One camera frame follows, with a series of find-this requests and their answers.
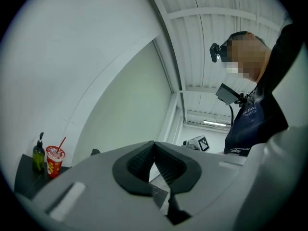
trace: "white ceiling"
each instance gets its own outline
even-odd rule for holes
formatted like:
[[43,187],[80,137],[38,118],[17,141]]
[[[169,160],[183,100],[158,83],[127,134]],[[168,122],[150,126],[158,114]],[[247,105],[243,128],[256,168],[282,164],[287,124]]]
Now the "white ceiling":
[[[212,43],[221,45],[230,34],[250,31],[272,48],[285,9],[277,0],[154,0],[168,30],[183,90],[186,122],[229,123],[228,106],[215,95],[221,83],[236,92],[250,92],[255,83],[227,74],[213,63]],[[239,111],[232,105],[234,115]]]

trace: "red straw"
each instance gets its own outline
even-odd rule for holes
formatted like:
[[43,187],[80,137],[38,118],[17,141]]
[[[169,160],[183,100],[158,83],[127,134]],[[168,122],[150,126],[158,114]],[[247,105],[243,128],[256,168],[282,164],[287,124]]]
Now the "red straw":
[[61,142],[61,144],[60,144],[60,146],[59,146],[59,148],[58,148],[57,152],[58,152],[58,151],[59,151],[59,149],[61,148],[61,145],[63,144],[63,142],[65,141],[65,139],[66,139],[66,137],[64,137],[64,139],[62,140],[62,142]]

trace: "dark navy shirt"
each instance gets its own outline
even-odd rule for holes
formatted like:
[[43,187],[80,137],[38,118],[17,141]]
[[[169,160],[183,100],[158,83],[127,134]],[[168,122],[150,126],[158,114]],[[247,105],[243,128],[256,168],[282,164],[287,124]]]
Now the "dark navy shirt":
[[302,43],[294,24],[283,28],[263,76],[226,137],[224,154],[248,156],[253,145],[267,142],[272,135],[288,127],[272,91],[291,67]]

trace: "cable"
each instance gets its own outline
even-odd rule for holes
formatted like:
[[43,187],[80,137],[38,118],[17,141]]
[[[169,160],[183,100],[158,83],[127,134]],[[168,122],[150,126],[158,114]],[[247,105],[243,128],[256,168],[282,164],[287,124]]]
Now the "cable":
[[233,109],[231,107],[231,105],[229,105],[230,109],[231,109],[231,127],[233,126]]

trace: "printed logo on shirt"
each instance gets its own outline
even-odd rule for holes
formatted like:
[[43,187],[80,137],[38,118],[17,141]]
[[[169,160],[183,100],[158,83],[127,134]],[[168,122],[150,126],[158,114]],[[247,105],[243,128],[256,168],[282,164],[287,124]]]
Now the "printed logo on shirt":
[[241,151],[246,151],[246,150],[250,150],[250,148],[233,148],[230,149],[230,153],[228,154],[237,154],[237,153],[241,153]]
[[255,112],[257,112],[257,107],[256,106],[251,107],[248,110],[246,110],[245,112],[243,112],[243,115],[244,116],[249,116],[249,115],[251,115],[251,114],[253,114]]

